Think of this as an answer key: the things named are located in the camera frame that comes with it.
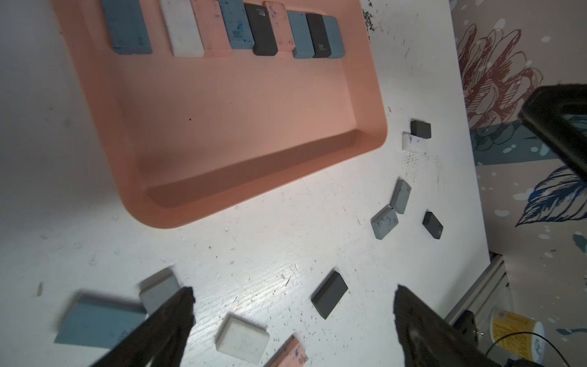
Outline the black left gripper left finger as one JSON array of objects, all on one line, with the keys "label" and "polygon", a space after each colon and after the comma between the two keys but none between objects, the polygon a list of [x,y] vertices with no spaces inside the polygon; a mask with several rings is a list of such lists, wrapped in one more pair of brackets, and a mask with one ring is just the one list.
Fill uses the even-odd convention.
[{"label": "black left gripper left finger", "polygon": [[179,366],[196,324],[192,287],[182,287],[95,366]]}]

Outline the teal eraser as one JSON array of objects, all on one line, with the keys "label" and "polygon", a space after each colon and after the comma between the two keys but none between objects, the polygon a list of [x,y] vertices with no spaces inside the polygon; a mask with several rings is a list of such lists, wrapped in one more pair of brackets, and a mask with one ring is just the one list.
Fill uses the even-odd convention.
[{"label": "teal eraser", "polygon": [[232,49],[252,50],[254,39],[242,0],[219,0],[223,21]]},{"label": "teal eraser", "polygon": [[153,53],[139,0],[102,0],[100,4],[115,53]]},{"label": "teal eraser", "polygon": [[345,47],[339,28],[339,22],[332,16],[323,16],[331,54],[329,59],[341,59],[345,56]]},{"label": "teal eraser", "polygon": [[295,47],[292,51],[293,57],[296,59],[313,58],[315,51],[306,14],[303,12],[288,11],[287,15],[295,42]]},{"label": "teal eraser", "polygon": [[140,304],[83,295],[67,308],[54,342],[111,350],[146,318]]}]

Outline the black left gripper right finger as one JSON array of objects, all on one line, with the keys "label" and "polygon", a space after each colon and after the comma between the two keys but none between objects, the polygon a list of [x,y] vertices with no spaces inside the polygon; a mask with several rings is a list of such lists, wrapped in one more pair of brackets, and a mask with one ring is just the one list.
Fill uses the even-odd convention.
[{"label": "black left gripper right finger", "polygon": [[409,288],[394,295],[397,336],[406,366],[494,366]]}]

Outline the pink plastic storage tray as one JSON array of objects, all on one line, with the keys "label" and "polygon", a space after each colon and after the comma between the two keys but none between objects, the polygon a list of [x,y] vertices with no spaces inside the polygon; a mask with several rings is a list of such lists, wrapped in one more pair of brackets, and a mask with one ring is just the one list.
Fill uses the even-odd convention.
[{"label": "pink plastic storage tray", "polygon": [[385,143],[360,2],[286,6],[335,17],[345,56],[178,58],[157,1],[141,2],[152,53],[119,55],[98,1],[53,2],[119,196],[137,221],[183,226]]}]

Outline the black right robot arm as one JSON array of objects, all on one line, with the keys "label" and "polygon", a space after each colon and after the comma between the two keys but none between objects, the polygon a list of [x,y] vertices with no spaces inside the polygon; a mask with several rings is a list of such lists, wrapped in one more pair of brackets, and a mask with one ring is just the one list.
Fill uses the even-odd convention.
[{"label": "black right robot arm", "polygon": [[586,85],[537,88],[524,102],[518,119],[582,180],[586,180],[586,137],[565,115],[586,114]]}]

